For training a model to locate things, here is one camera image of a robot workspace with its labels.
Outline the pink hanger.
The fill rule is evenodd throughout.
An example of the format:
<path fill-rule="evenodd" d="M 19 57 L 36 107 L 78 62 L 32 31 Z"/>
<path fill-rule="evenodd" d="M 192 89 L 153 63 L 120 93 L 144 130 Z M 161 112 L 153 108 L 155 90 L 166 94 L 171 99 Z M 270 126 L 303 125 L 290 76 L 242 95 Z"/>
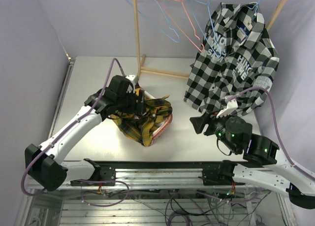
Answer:
<path fill-rule="evenodd" d="M 196 31 L 193 19 L 190 17 L 190 14 L 186 8 L 186 0 L 157 0 L 159 3 L 162 3 L 161 8 L 171 20 L 171 22 L 178 28 L 178 30 L 183 34 L 183 36 L 199 51 L 204 51 L 205 47 L 203 45 L 201 37 Z M 176 6 L 180 7 L 183 11 L 181 19 L 186 19 L 186 23 L 181 23 L 179 20 L 173 17 L 173 13 L 167 9 L 168 4 L 175 3 Z"/>

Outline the blue hanger of checkered shirt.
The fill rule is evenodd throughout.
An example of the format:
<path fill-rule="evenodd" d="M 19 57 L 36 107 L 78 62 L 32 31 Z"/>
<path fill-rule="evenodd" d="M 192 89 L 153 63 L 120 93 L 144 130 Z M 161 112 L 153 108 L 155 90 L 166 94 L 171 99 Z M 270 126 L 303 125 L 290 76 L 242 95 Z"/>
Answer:
<path fill-rule="evenodd" d="M 258 13 L 258 7 L 259 7 L 259 4 L 261 3 L 262 0 L 258 0 L 255 4 L 253 4 L 252 6 L 247 6 L 247 8 L 251 11 L 254 12 L 254 16 L 256 17 L 257 16 L 257 13 Z"/>

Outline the blue wire hanger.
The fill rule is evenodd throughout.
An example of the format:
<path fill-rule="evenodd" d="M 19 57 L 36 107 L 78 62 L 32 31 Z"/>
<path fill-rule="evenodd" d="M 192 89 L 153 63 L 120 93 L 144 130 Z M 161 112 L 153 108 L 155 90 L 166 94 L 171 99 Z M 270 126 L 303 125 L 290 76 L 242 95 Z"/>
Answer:
<path fill-rule="evenodd" d="M 152 3 L 149 9 L 137 9 L 137 12 L 167 38 L 175 43 L 179 43 L 180 36 L 177 30 L 173 27 L 170 17 L 167 16 L 165 10 L 162 8 L 161 3 L 159 3 L 158 0 L 148 1 Z"/>

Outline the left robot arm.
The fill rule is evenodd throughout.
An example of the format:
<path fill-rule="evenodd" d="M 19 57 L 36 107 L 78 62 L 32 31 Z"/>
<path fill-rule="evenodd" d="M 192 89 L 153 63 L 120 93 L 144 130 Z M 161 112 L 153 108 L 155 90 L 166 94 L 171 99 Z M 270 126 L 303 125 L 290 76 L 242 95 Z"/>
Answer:
<path fill-rule="evenodd" d="M 90 159 L 64 162 L 72 148 L 94 127 L 110 115 L 118 113 L 142 115 L 144 94 L 136 93 L 136 75 L 115 75 L 108 87 L 89 96 L 79 112 L 55 135 L 39 146 L 25 149 L 25 176 L 29 175 L 45 190 L 51 192 L 64 181 L 95 185 L 105 179 L 101 167 Z"/>

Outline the yellow plaid shirt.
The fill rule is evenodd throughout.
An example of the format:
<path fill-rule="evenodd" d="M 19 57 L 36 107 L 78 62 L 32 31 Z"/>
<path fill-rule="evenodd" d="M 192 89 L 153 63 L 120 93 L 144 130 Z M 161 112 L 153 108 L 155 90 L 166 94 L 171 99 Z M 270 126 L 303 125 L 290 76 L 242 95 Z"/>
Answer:
<path fill-rule="evenodd" d="M 149 147 L 162 131 L 162 126 L 170 123 L 173 108 L 167 100 L 168 95 L 154 98 L 141 87 L 136 88 L 135 93 L 137 96 L 144 95 L 145 113 L 137 116 L 117 112 L 110 115 L 109 119 L 113 120 L 124 136 Z"/>

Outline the black white checkered shirt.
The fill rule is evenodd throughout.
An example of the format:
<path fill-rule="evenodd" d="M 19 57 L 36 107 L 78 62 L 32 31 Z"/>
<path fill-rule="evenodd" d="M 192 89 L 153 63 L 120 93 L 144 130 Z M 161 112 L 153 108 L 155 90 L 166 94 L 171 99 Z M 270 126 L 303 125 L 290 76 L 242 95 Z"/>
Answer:
<path fill-rule="evenodd" d="M 265 103 L 279 55 L 254 3 L 220 3 L 206 25 L 203 45 L 191 65 L 186 103 L 199 112 L 218 111 L 237 95 L 239 116 Z"/>

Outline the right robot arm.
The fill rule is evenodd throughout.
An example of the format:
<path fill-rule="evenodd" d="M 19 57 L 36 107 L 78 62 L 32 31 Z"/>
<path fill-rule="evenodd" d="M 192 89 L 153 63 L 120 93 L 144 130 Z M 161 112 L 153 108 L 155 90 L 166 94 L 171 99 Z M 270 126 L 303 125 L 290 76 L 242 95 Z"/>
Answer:
<path fill-rule="evenodd" d="M 252 124 L 237 116 L 217 117 L 204 113 L 191 117 L 197 134 L 215 136 L 228 155 L 241 155 L 244 162 L 223 160 L 217 168 L 202 171 L 203 183 L 212 185 L 250 184 L 287 196 L 300 208 L 314 209 L 315 181 L 299 172 L 300 165 L 289 161 L 283 150 L 268 137 L 254 134 Z"/>

